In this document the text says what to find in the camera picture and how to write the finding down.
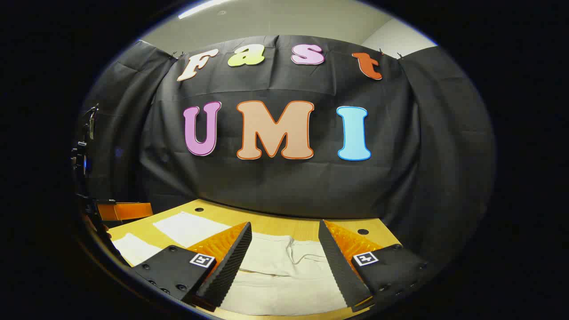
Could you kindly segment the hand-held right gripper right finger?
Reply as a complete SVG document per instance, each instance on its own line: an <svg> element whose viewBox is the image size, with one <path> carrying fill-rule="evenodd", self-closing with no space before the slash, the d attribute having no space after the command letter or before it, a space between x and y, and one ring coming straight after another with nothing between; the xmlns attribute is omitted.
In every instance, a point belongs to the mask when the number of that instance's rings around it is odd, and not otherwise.
<svg viewBox="0 0 569 320"><path fill-rule="evenodd" d="M429 262L399 243L378 245L327 220L320 221L318 236L337 287L353 311L382 311L427 281Z"/></svg>

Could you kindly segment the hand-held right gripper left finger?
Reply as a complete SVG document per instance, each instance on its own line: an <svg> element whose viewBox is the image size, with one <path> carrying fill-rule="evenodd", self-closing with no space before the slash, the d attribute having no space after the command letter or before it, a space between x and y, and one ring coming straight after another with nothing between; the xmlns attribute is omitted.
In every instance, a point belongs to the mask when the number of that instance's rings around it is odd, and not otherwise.
<svg viewBox="0 0 569 320"><path fill-rule="evenodd" d="M213 311L225 300L251 241L246 221L187 248L169 245L133 269L165 294Z"/></svg>

